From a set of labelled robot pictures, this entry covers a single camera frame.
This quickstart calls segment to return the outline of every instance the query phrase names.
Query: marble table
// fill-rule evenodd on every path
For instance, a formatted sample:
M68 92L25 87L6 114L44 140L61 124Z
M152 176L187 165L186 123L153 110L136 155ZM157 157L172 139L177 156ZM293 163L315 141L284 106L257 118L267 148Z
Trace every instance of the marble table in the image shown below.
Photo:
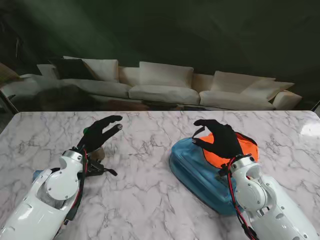
M59 166L85 127L118 114L123 130L104 144L104 174L87 178L79 211L57 239L246 240L236 217L218 215L171 173L168 156L197 119L216 119L256 140L275 177L320 232L320 119L310 111L22 112L0 135L0 225L32 184Z

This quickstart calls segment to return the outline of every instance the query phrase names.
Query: orange fabric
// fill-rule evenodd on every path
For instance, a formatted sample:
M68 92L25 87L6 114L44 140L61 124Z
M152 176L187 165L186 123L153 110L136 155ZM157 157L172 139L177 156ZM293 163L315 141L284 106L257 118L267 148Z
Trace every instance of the orange fabric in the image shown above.
M248 139L242 137L240 134L235 133L238 141L240 143L240 146L242 148L243 154L252 154L252 157L257 162L258 161L258 146L249 141ZM214 135L212 133L209 134L209 136L203 136L200 137L201 140L211 143L214 143ZM203 149L204 157L205 159L214 167L221 169L222 164L227 164L230 159L222 158L214 154L213 152L207 151Z

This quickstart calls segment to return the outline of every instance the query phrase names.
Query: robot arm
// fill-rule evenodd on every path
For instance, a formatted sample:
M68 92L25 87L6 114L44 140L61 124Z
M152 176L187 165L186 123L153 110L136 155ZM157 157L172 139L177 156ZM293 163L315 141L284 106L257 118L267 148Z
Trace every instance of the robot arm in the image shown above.
M215 153L221 158L231 159L223 164L220 175L227 175L232 203L245 234L252 240L319 240L315 228L301 209L286 194L279 183L271 176L261 175L260 166L251 155L244 155L235 131L228 124L215 119L199 119L195 126L207 127L214 136L213 143L199 138L192 142ZM231 175L236 181L235 194ZM247 213L250 228L238 204Z
M122 129L116 124L121 116L109 116L94 122L77 147L59 158L60 168L46 169L33 181L22 202L0 230L0 240L52 240L62 224L73 220L81 202L85 177L117 173L90 159L90 153Z
M250 156L231 165L235 198L247 213L259 240L319 240L301 209L271 176L263 175Z
M1 228L0 240L53 239L76 201L82 158L68 150L59 158L60 170L42 171Z

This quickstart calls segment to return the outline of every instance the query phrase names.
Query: black glove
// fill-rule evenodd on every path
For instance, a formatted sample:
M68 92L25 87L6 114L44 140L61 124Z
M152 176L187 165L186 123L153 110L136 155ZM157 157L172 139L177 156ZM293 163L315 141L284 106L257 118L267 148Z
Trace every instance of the black glove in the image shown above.
M122 129L121 124L114 125L111 129L103 133L103 129L110 123L122 120L122 116L111 115L101 120L95 121L84 133L77 147L82 148L84 146L87 153L91 153L94 150L100 148L105 141L115 135Z
M192 142L195 145L224 159L231 159L239 154L244 154L237 135L230 125L223 125L215 119L200 119L195 121L194 125L207 127L214 137L213 143L193 138Z

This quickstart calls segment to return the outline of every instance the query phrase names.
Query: red cable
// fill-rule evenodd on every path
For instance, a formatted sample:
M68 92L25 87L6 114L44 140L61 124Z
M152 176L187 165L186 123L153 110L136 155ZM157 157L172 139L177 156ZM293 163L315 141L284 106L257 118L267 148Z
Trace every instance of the red cable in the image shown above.
M236 204L236 198L235 198L235 195L234 195L234 189L233 189L233 187L232 187L231 176L230 176L230 167L231 167L231 165L232 165L232 163L233 163L234 160L235 160L235 157L232 158L232 159L230 160L230 162L229 162L229 165L228 165L228 175L227 175L227 177L228 177L229 190L230 190L230 194L231 194L231 197L232 197L232 202L234 203L234 208L235 208L237 214L240 216L240 218L241 218L241 220L243 221L243 223L245 224L246 228L249 230L248 232L249 232L249 234L250 234L251 240L255 240L255 237L251 234L251 231L250 231L250 229L249 229L249 227L248 227L248 224L247 224L245 218L242 216L242 214L241 214L241 212L240 212L240 210L239 210L239 208L238 208L238 206L237 206L237 204Z

